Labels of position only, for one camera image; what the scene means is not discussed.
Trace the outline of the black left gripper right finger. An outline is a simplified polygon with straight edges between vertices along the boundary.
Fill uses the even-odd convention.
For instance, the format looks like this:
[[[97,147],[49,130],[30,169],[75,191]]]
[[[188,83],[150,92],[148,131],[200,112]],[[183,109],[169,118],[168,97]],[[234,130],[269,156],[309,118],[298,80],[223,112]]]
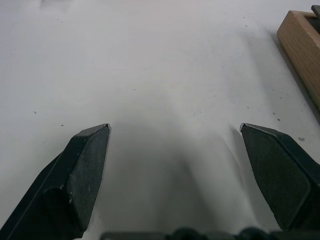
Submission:
[[[255,181],[284,231],[320,231],[320,164],[289,135],[243,123]]]

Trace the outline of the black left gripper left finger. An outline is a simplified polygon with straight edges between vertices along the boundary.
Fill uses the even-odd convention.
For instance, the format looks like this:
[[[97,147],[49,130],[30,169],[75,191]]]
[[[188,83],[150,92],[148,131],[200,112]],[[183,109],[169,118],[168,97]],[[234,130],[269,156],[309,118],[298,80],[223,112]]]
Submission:
[[[0,240],[82,238],[102,182],[111,127],[74,135],[36,177],[3,227]]]

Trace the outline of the wooden box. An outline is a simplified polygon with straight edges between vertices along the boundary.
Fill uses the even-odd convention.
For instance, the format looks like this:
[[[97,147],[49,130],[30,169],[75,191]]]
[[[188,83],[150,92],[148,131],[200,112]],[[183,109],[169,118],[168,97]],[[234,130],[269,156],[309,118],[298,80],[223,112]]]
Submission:
[[[311,10],[288,11],[277,38],[320,110],[320,5],[312,5]]]

